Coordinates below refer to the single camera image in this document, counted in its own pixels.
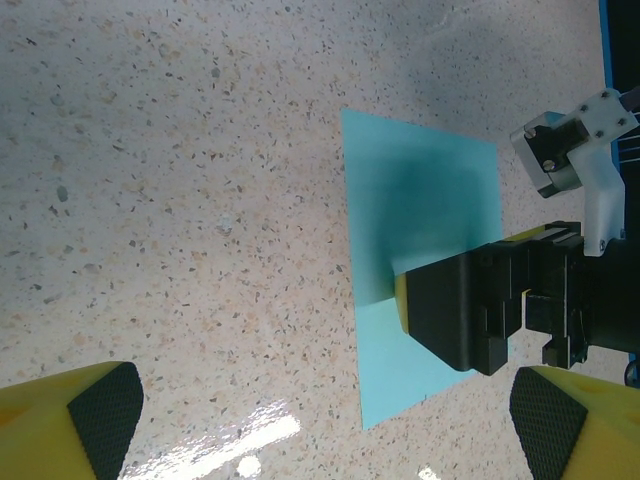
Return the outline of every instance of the light blue paper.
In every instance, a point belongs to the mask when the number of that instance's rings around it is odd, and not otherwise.
[[[494,145],[342,112],[362,424],[368,429],[472,372],[404,334],[394,276],[502,238]]]

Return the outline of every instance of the speckled floor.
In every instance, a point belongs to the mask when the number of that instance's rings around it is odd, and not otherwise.
[[[0,385],[133,360],[122,477],[529,478],[512,361],[361,429],[339,111],[497,142],[603,85],[597,2],[5,0]],[[582,368],[618,379],[624,355]]]

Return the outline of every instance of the black rubber pad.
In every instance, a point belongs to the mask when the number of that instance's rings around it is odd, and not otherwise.
[[[116,480],[129,449],[144,395],[133,363],[122,363],[67,408],[97,480]]]
[[[536,480],[562,477],[588,410],[529,367],[516,374],[509,412]]]

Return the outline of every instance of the blue sheet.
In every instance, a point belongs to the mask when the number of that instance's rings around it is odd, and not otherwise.
[[[467,378],[400,326],[394,277],[502,238],[494,145],[342,112],[362,424]]]

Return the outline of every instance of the screw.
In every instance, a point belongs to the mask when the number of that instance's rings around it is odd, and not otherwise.
[[[542,162],[542,169],[545,172],[551,172],[556,168],[556,162],[554,162],[553,160],[545,160],[544,162]]]

